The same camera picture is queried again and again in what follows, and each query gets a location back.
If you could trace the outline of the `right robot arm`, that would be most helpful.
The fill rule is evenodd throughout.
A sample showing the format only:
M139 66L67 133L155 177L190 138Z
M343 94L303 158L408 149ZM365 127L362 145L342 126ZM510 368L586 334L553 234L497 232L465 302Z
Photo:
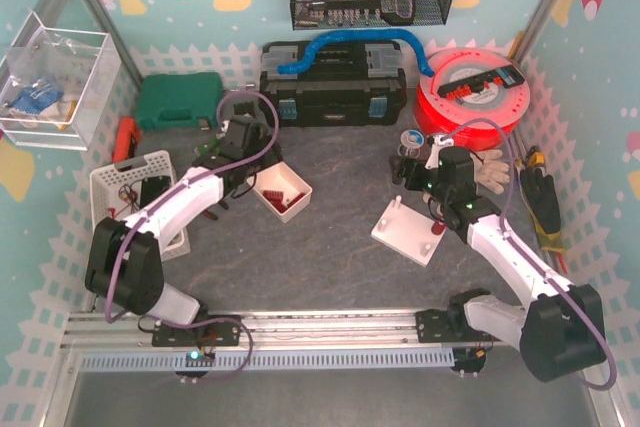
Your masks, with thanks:
M489 294L462 305L464 321L517 349L529 372L549 382L612 361L598 292L549 267L509 226L504 212L478 192L471 152L438 150L432 167L389 160L393 184L430 196L449 231L487 260L518 297L511 306Z

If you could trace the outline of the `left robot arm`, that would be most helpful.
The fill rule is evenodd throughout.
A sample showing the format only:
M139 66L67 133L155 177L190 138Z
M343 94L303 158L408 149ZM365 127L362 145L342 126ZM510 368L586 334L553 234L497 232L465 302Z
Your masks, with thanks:
M197 216L275 164L279 155L278 119L268 126L234 115L224 126L219 144L194 160L168 190L125 219L105 218L95 227L85 286L105 299L108 323L127 313L179 329L213 322L201 316L200 301L167 283L162 253Z

